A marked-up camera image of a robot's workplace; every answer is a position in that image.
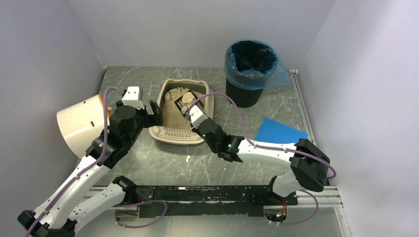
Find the beige litter box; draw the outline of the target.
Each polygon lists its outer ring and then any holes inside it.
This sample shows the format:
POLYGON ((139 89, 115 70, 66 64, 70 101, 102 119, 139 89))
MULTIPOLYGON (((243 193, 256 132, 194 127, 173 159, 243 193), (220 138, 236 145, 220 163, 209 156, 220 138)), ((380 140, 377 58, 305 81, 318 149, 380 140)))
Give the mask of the beige litter box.
MULTIPOLYGON (((171 89, 183 87, 203 95, 211 93, 209 85, 205 81, 192 79, 167 79, 160 91, 157 103, 163 110, 164 95, 171 89)), ((149 128, 150 135, 158 141, 176 145, 198 145, 204 142, 197 133, 192 131, 191 123, 189 130, 173 129, 162 126, 153 126, 149 128)))

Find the litter clump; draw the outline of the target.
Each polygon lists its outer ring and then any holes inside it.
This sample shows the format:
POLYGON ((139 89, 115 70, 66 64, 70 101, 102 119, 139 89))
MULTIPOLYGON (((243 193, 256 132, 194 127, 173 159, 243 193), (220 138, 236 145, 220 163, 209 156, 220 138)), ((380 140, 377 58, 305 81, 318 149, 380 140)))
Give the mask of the litter clump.
POLYGON ((179 97, 183 96, 188 91, 189 89, 187 88, 177 87, 177 88, 171 89, 169 91, 169 94, 170 94, 171 99, 176 100, 179 97))
POLYGON ((195 100, 195 95, 192 92, 186 92, 181 97, 181 102, 183 104, 190 104, 195 100))

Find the black litter scoop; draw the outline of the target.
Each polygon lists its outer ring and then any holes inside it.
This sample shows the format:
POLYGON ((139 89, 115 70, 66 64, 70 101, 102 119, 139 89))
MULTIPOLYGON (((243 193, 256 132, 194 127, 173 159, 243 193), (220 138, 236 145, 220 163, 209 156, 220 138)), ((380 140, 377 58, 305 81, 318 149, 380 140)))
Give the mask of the black litter scoop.
POLYGON ((187 121, 186 113, 190 109, 192 103, 197 99, 198 96, 194 92, 188 91, 174 101, 176 107, 187 121))

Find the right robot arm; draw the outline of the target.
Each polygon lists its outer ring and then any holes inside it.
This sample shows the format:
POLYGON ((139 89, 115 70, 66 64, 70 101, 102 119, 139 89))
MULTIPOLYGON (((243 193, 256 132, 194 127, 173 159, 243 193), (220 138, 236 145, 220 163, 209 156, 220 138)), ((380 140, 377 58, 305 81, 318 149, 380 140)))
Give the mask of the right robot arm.
POLYGON ((285 174, 275 176, 269 185, 280 197, 302 189, 324 190, 330 159, 307 139, 300 138, 297 143, 288 144, 266 143, 228 135, 211 118, 192 119, 191 124, 211 151, 225 161, 270 162, 287 168, 285 174))

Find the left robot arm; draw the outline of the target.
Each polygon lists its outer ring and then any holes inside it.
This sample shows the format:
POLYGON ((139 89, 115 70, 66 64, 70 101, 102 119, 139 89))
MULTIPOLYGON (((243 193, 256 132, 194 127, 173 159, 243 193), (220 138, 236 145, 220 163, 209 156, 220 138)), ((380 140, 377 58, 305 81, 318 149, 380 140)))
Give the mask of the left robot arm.
POLYGON ((162 125, 162 110, 150 101, 152 114, 141 100, 121 100, 99 137, 66 181, 35 210, 17 218, 30 237, 73 237, 88 222, 110 207, 134 206, 140 202, 137 185, 124 176, 115 178, 102 192, 86 201, 90 188, 128 154, 144 128, 162 125))

